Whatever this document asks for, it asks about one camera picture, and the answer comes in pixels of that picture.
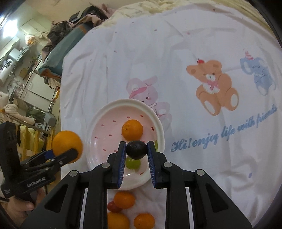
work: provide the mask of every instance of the silver bolt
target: silver bolt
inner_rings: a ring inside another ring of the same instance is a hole
[[[69,173],[69,175],[70,175],[71,177],[75,177],[77,174],[78,174],[78,172],[75,171],[75,170],[72,170],[72,171],[70,171],[70,173]]]
[[[170,168],[171,166],[172,166],[172,163],[170,163],[170,162],[164,163],[164,167],[166,167],[166,168]]]
[[[103,167],[103,168],[108,168],[108,167],[110,167],[110,163],[104,162],[104,163],[102,164],[102,167]]]
[[[198,169],[198,170],[197,170],[197,174],[198,174],[199,176],[203,176],[203,175],[205,175],[205,171],[204,171],[204,170],[201,170],[201,169]]]

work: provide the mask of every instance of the blue elephant print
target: blue elephant print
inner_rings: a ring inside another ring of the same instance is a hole
[[[246,52],[246,56],[240,59],[240,64],[243,72],[248,75],[254,74],[255,86],[260,94],[267,95],[271,85],[273,85],[274,90],[276,89],[276,83],[260,57],[253,58],[249,52]]]

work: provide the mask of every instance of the plate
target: plate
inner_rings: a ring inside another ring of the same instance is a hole
[[[91,122],[88,133],[87,163],[89,169],[106,162],[108,156],[118,150],[119,143],[125,141],[121,134],[123,124],[138,120],[143,126],[141,141],[154,141],[158,152],[164,152],[164,130],[155,112],[146,104],[135,99],[113,101],[101,108]],[[146,183],[151,178],[147,156],[141,159],[138,169],[125,166],[121,190],[130,190]]]

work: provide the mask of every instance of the orange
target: orange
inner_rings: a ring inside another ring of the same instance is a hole
[[[136,229],[152,229],[155,226],[155,219],[150,213],[141,213],[133,222]]]
[[[135,197],[128,191],[120,191],[115,194],[114,203],[119,208],[128,209],[135,204]]]
[[[75,149],[78,152],[77,158],[70,162],[73,163],[77,161],[82,155],[83,144],[80,137],[76,133],[68,130],[57,133],[52,142],[54,155],[58,156],[71,148]]]
[[[143,126],[135,119],[128,120],[122,126],[122,136],[127,141],[139,140],[143,134]]]
[[[108,229],[129,229],[129,219],[121,213],[108,213]]]

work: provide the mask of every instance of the pink bunny print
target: pink bunny print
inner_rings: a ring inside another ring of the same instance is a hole
[[[126,85],[130,99],[137,99],[152,108],[160,119],[164,132],[169,128],[172,115],[169,113],[170,104],[157,102],[158,92],[152,85],[157,82],[157,76],[141,81],[138,78],[130,79]]]

